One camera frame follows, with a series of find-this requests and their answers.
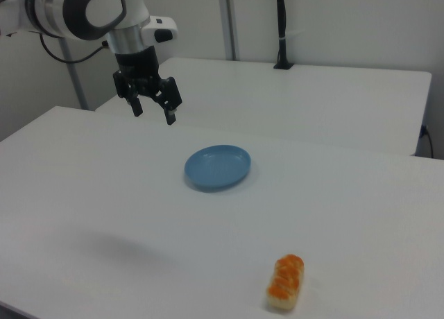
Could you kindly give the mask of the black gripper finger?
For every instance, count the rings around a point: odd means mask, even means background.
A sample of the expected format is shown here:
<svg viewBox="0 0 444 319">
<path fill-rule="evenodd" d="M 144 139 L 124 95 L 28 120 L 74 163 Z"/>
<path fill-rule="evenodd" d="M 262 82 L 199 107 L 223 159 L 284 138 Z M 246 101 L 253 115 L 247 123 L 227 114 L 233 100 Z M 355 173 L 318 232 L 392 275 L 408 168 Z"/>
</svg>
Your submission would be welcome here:
<svg viewBox="0 0 444 319">
<path fill-rule="evenodd" d="M 131 107 L 135 117 L 143 113 L 142 105 L 138 98 L 138 91 L 134 83 L 127 80 L 120 71 L 113 73 L 114 85 L 119 98 L 125 99 Z"/>
<path fill-rule="evenodd" d="M 172 125 L 176 121 L 176 110 L 182 104 L 175 79 L 173 77 L 161 79 L 158 92 L 152 99 L 164 110 L 166 123 Z"/>
</svg>

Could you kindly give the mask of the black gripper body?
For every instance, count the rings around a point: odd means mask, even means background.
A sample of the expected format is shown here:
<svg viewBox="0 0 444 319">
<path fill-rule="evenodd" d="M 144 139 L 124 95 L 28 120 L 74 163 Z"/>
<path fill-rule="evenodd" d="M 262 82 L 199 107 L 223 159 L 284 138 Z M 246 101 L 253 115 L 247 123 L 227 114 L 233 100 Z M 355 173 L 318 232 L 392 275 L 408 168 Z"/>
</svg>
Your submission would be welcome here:
<svg viewBox="0 0 444 319">
<path fill-rule="evenodd" d="M 123 77 L 134 84 L 139 94 L 156 96 L 160 91 L 159 62 L 154 46 L 131 54 L 116 54 L 115 58 Z"/>
</svg>

